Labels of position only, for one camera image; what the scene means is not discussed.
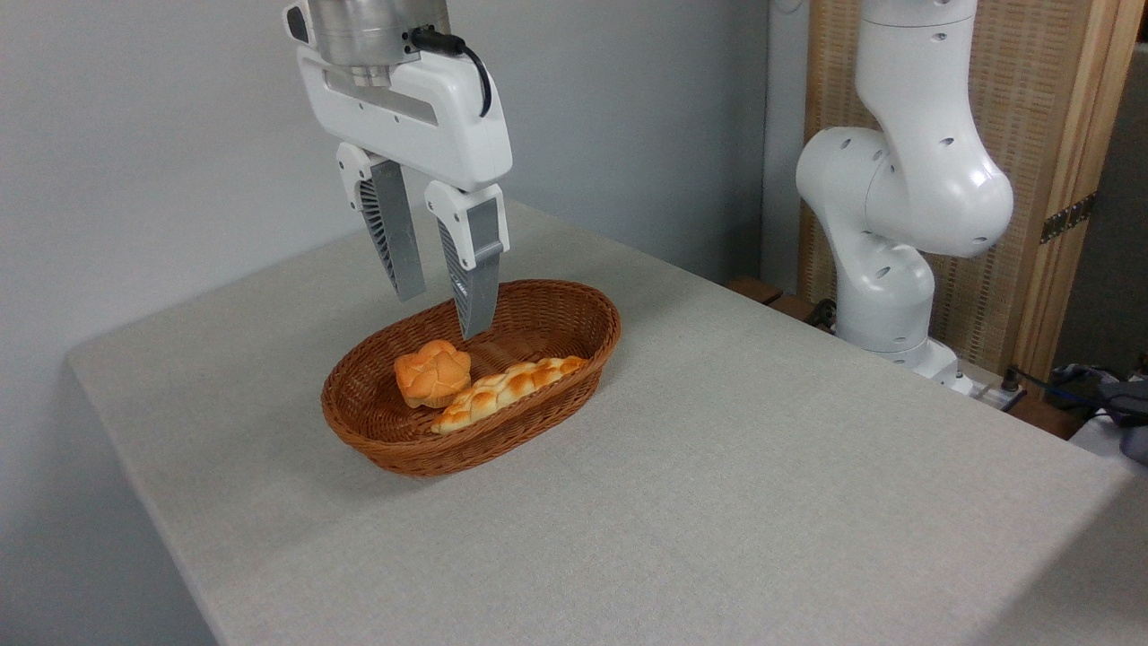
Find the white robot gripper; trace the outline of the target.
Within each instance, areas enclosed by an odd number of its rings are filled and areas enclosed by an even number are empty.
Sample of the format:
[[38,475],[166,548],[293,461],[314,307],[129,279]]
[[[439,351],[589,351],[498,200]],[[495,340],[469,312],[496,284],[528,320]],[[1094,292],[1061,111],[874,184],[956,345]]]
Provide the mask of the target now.
[[447,3],[290,3],[284,28],[298,44],[316,118],[346,142],[336,159],[347,199],[397,297],[426,290],[402,164],[439,180],[425,201],[439,218],[461,337],[488,330],[509,250],[492,182],[509,176],[512,151],[499,92],[451,32]]

